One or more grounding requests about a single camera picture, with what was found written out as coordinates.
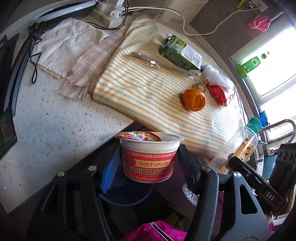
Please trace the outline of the magenta fabric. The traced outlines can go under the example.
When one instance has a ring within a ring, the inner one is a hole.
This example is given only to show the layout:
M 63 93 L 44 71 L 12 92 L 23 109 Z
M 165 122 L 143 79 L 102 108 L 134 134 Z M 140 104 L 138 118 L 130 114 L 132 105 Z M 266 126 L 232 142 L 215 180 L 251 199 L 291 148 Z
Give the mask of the magenta fabric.
M 165 240 L 183 241 L 187 233 L 168 225 L 164 221 L 145 223 L 120 240 Z

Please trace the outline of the green dish soap bottle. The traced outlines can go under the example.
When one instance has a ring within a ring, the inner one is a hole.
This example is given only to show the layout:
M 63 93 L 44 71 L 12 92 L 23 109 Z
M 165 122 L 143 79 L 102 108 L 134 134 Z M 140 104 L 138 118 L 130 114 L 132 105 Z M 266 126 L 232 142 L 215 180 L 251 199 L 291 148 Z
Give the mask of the green dish soap bottle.
M 268 51 L 267 53 L 263 53 L 260 57 L 253 57 L 252 59 L 246 61 L 245 63 L 240 63 L 236 66 L 236 70 L 241 78 L 245 78 L 248 76 L 252 70 L 254 70 L 257 66 L 261 64 L 261 61 L 266 59 L 267 56 L 270 54 Z

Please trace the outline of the clear plastic bottle teal cap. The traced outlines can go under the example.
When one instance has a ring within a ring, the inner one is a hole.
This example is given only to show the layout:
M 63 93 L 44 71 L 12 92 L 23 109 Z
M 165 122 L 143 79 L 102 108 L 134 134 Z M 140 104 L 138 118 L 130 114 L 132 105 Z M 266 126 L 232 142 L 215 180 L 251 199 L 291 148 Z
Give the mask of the clear plastic bottle teal cap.
M 233 171 L 228 166 L 228 161 L 232 156 L 238 157 L 246 163 L 258 144 L 258 134 L 262 128 L 261 121 L 251 118 L 246 126 L 240 127 L 233 137 L 221 148 L 221 150 L 209 162 L 205 164 L 217 173 L 230 175 Z M 193 204 L 197 205 L 198 195 L 194 194 L 185 183 L 182 186 L 185 197 Z

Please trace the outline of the red white yogurt cup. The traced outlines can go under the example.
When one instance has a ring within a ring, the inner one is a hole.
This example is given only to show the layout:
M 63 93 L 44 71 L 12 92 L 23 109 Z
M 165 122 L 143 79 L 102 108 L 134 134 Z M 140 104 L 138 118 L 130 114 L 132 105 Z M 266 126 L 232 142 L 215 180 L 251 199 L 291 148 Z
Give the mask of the red white yogurt cup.
M 174 170 L 177 150 L 184 138 L 171 133 L 130 131 L 115 134 L 121 145 L 125 175 L 133 181 L 159 183 Z

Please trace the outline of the red snack packaging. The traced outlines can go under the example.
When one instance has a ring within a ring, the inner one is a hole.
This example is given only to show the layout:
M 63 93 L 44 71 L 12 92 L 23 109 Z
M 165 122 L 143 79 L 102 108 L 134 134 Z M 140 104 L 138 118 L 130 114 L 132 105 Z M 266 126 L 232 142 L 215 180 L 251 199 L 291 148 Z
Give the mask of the red snack packaging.
M 226 88 L 220 85 L 211 85 L 209 81 L 206 81 L 206 87 L 219 106 L 227 106 L 234 99 L 234 87 Z

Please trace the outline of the crumpled white plastic bag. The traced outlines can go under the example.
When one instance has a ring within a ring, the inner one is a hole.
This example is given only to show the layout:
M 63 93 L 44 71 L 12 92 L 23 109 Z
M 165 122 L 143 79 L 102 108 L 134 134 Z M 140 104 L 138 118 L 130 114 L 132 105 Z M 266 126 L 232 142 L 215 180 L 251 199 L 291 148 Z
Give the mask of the crumpled white plastic bag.
M 220 74 L 220 72 L 211 65 L 207 64 L 203 67 L 202 75 L 210 85 L 219 85 L 226 89 L 233 89 L 234 87 L 233 82 L 229 78 Z

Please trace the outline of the chrome kitchen faucet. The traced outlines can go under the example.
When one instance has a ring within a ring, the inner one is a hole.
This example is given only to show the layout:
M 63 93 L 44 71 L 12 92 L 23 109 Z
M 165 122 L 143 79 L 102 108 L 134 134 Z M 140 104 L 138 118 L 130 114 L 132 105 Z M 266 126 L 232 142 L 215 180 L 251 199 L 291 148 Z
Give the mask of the chrome kitchen faucet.
M 281 120 L 263 127 L 259 133 L 264 133 L 269 143 L 284 138 L 288 138 L 286 143 L 292 143 L 295 139 L 295 122 L 290 119 Z

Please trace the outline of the striped yellow green towel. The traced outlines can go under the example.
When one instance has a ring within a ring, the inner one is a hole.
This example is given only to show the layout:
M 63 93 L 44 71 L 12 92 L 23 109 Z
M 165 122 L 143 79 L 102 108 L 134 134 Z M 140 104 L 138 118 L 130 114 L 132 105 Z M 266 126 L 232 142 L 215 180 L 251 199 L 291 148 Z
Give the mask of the striped yellow green towel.
M 159 49 L 169 33 L 173 30 L 153 19 L 135 18 L 97 80 L 92 97 L 151 130 L 181 135 L 189 151 L 213 157 L 246 125 L 243 103 L 235 93 L 229 104 L 219 106 L 206 92 L 202 110 L 186 110 L 180 98 L 195 81 L 166 68 L 154 69 L 132 56 L 140 52 L 161 59 Z

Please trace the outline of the pink checked fringed cloth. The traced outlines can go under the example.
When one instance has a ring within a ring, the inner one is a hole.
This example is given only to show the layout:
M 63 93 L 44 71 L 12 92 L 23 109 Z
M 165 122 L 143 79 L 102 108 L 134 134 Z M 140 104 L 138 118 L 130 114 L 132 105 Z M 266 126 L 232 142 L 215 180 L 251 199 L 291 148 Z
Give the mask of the pink checked fringed cloth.
M 84 99 L 92 83 L 101 75 L 111 56 L 123 41 L 126 30 L 127 27 L 124 26 L 85 51 L 69 71 L 57 93 L 71 100 Z

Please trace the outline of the green white milk carton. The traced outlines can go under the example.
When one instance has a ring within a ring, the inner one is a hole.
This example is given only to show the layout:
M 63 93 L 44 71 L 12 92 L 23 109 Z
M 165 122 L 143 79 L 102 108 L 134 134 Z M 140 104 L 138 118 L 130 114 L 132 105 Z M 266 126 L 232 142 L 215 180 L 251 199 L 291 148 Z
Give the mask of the green white milk carton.
M 187 71 L 201 69 L 202 56 L 175 35 L 167 37 L 166 44 L 159 54 Z

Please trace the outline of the blue sponge on sill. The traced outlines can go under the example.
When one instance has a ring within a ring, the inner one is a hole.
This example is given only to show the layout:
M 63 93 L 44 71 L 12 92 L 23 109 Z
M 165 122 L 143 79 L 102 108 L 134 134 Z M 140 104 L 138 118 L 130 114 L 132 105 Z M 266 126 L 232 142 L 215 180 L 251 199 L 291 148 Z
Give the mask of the blue sponge on sill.
M 267 115 L 266 115 L 266 112 L 265 111 L 262 111 L 259 114 L 259 117 L 260 117 L 260 121 L 261 121 L 261 124 L 262 124 L 263 127 L 266 127 L 266 126 L 269 125 L 268 119 L 267 119 Z

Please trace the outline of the orange peel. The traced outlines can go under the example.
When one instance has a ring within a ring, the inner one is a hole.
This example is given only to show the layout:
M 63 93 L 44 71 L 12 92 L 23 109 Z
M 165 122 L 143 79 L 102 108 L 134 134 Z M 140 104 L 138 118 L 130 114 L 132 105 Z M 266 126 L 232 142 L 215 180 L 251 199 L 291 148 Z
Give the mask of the orange peel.
M 206 97 L 201 90 L 188 88 L 180 95 L 181 104 L 189 111 L 200 111 L 206 105 Z

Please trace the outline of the blue plastic trash basket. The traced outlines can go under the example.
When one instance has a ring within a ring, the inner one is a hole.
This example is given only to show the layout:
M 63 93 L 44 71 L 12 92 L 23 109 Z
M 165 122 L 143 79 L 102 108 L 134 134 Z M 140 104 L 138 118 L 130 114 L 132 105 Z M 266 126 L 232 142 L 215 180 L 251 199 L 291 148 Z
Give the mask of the blue plastic trash basket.
M 152 185 L 128 178 L 119 160 L 111 160 L 102 173 L 99 197 L 115 206 L 133 206 L 144 201 L 152 192 Z

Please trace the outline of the white power strip with chargers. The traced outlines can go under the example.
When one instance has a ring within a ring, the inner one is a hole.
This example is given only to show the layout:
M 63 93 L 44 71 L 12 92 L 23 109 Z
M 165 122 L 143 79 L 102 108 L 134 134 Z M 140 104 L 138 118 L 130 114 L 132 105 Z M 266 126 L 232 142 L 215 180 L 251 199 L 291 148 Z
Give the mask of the white power strip with chargers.
M 120 29 L 125 24 L 128 7 L 128 1 L 124 0 L 97 1 L 96 8 L 90 13 L 98 22 L 93 25 L 104 30 Z

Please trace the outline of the white cloth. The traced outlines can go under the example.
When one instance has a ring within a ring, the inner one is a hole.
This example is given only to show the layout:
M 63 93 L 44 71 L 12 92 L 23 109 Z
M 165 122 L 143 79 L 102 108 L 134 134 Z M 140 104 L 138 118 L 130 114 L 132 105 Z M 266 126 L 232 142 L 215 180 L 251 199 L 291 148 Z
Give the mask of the white cloth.
M 65 78 L 78 58 L 88 49 L 110 35 L 92 25 L 68 18 L 41 35 L 33 54 L 41 53 L 37 66 L 58 77 Z

